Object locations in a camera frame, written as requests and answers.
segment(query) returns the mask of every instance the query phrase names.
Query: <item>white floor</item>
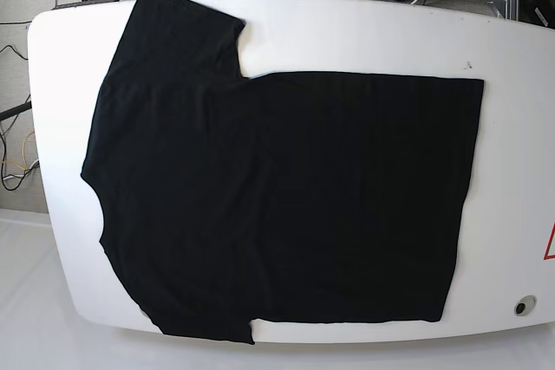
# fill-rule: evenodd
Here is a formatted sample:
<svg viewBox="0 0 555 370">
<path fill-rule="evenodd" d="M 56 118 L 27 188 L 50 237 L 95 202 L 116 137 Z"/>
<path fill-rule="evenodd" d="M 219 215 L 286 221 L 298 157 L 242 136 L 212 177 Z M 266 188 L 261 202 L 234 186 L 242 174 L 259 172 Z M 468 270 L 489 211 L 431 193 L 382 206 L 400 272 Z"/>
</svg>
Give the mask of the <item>white floor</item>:
<svg viewBox="0 0 555 370">
<path fill-rule="evenodd" d="M 103 327 L 73 307 L 48 216 L 0 210 L 0 369 L 534 369 L 555 327 L 432 341 L 254 347 Z"/>
</svg>

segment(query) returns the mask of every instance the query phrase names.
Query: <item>white table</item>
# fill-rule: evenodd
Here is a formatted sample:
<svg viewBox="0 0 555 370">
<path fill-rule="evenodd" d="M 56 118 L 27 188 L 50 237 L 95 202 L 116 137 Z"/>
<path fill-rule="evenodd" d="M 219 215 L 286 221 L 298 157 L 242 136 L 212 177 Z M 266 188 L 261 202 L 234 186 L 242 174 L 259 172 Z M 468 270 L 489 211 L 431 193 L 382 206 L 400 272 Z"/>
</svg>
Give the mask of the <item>white table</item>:
<svg viewBox="0 0 555 370">
<path fill-rule="evenodd" d="M 441 322 L 255 321 L 255 341 L 397 341 L 555 321 L 555 259 L 544 260 L 555 221 L 555 32 L 370 1 L 195 1 L 248 22 L 238 46 L 244 75 L 319 70 L 486 80 L 459 262 Z M 133 5 L 39 15 L 29 30 L 29 76 L 42 177 L 75 307 L 94 322 L 157 332 L 98 244 L 101 207 L 79 176 L 98 89 Z M 516 316 L 526 295 L 538 304 Z"/>
</svg>

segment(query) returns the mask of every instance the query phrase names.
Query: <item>t-shirt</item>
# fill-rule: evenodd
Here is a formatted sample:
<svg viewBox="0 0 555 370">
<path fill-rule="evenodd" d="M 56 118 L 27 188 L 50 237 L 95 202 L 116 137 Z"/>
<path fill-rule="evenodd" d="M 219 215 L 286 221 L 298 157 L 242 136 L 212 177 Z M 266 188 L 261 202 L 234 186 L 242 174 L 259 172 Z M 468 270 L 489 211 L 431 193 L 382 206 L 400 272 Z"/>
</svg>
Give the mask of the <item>t-shirt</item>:
<svg viewBox="0 0 555 370">
<path fill-rule="evenodd" d="M 213 340 L 253 343 L 254 319 L 439 321 L 483 81 L 249 79 L 244 26 L 134 6 L 82 168 L 122 285 L 163 333 Z"/>
</svg>

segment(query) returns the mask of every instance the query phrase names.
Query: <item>round hole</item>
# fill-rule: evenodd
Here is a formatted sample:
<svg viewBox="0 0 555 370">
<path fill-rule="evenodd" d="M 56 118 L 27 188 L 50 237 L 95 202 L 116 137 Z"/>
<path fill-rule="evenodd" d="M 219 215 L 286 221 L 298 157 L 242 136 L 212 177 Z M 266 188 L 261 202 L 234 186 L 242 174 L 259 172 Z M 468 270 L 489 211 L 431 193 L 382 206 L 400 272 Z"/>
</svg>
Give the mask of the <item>round hole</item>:
<svg viewBox="0 0 555 370">
<path fill-rule="evenodd" d="M 538 303 L 538 300 L 534 295 L 525 296 L 517 302 L 514 307 L 514 314 L 516 316 L 527 316 L 536 307 L 536 303 Z"/>
</svg>

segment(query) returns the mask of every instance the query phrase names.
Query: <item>t-shirt sleeve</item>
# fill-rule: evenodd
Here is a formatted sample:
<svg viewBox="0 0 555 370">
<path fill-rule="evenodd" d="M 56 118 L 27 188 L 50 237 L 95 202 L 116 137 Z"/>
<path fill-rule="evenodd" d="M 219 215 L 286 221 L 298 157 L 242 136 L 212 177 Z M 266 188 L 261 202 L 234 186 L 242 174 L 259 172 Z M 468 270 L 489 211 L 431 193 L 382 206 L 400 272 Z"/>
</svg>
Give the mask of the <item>t-shirt sleeve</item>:
<svg viewBox="0 0 555 370">
<path fill-rule="evenodd" d="M 241 78 L 237 40 L 245 24 L 190 0 L 137 0 L 107 76 L 146 82 Z"/>
</svg>

